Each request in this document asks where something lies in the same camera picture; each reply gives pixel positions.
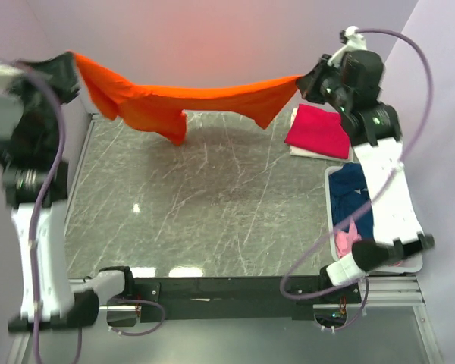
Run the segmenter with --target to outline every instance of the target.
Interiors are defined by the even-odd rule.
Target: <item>gray marble surface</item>
[[[110,265],[157,276],[282,275],[328,229],[324,171],[290,156],[290,113],[267,130],[231,113],[189,113],[182,146],[95,122],[66,232],[69,275]],[[332,262],[326,243],[297,272]]]

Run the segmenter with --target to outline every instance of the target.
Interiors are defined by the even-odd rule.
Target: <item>orange cloth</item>
[[[233,111],[266,129],[297,91],[300,76],[220,89],[139,86],[74,53],[91,100],[108,119],[117,116],[140,131],[153,131],[180,145],[187,132],[184,110]]]

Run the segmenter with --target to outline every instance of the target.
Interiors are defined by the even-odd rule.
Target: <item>pink towel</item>
[[[348,159],[350,140],[337,112],[300,104],[285,143],[327,157]]]
[[[337,256],[342,258],[352,251],[352,244],[357,240],[361,240],[361,236],[357,233],[357,227],[354,220],[350,221],[349,232],[338,231],[335,234],[335,247],[337,248]]]

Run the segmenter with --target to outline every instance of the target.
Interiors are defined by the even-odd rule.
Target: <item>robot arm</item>
[[[397,169],[392,184],[372,206],[374,240],[354,243],[350,254],[322,269],[322,275],[327,275],[334,286],[435,245],[415,216],[404,166],[398,162],[403,141],[397,113],[378,101],[384,64],[379,55],[366,49],[364,37],[356,30],[349,27],[342,32],[342,48],[332,56],[323,55],[315,68],[297,81],[306,101],[328,103],[340,114],[342,128],[364,171],[371,200],[391,171]]]
[[[79,83],[71,53],[45,62],[24,62],[47,80],[60,103],[78,94]],[[36,242],[29,241],[29,224],[39,189],[58,150],[58,125],[43,94],[28,81],[22,70],[0,64],[0,165],[5,199],[11,208],[20,244],[24,294],[20,313],[9,323],[9,331],[32,331],[37,304],[41,329],[71,329],[93,325],[99,307],[112,297],[133,292],[128,267],[102,270],[92,280],[72,291],[67,277],[64,225],[67,210],[67,162],[61,161],[45,195],[39,214]],[[30,251],[37,248],[39,292],[34,302]]]

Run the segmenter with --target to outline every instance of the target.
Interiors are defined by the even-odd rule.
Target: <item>navy blue cloth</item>
[[[328,176],[331,193],[332,223],[334,226],[370,200],[366,178],[357,163],[346,163],[342,169]],[[356,221],[357,233],[363,238],[373,238],[372,210]]]

